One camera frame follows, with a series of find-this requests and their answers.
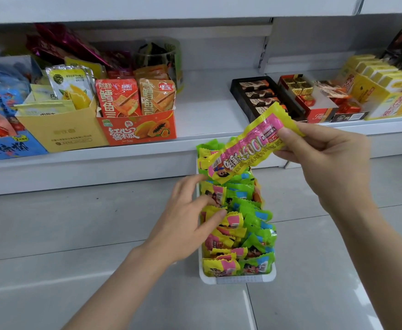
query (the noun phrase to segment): right hand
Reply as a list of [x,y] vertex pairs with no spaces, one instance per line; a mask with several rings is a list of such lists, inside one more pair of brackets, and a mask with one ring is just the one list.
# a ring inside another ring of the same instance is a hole
[[281,128],[278,135],[286,147],[275,155],[302,165],[305,180],[318,195],[322,207],[329,214],[340,215],[373,203],[368,138],[328,126],[307,123],[297,126],[305,137]]

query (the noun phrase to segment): yellow cardboard box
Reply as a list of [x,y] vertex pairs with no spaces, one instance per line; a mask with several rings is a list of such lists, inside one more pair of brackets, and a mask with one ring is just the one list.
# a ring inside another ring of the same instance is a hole
[[365,120],[402,116],[402,92],[391,93],[348,65],[341,68],[335,82],[361,103],[363,111],[369,111]]
[[17,119],[50,153],[108,146],[96,119],[94,99],[86,109],[47,116],[19,116]]

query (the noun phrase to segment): papaya image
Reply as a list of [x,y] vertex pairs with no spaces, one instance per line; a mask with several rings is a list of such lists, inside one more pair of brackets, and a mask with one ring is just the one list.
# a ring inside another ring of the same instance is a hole
[[169,129],[169,127],[171,126],[169,121],[159,121],[157,122],[154,126],[152,126],[148,132],[148,136],[150,137],[154,137],[154,136],[159,136],[161,135],[161,132],[167,128]]
[[148,132],[151,129],[151,127],[155,126],[156,123],[154,121],[145,121],[144,123],[138,125],[137,129],[135,130],[134,134],[140,138],[143,139],[148,136]]
[[162,131],[161,131],[161,136],[163,137],[163,138],[167,138],[169,135],[170,135],[170,131],[169,131],[169,129],[168,128],[165,128],[165,129],[163,129]]

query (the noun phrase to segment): hand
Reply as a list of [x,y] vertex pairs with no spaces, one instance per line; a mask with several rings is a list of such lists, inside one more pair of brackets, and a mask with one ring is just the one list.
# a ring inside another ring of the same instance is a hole
[[198,226],[204,206],[216,205],[206,195],[192,200],[197,183],[206,179],[204,175],[186,176],[175,184],[166,209],[143,244],[165,257],[167,265],[191,255],[227,214],[226,210],[220,210]]
[[286,144],[275,152],[300,163],[306,182],[329,214],[339,214],[372,202],[369,190],[369,140],[336,128],[297,123],[305,137],[286,127],[278,132]]

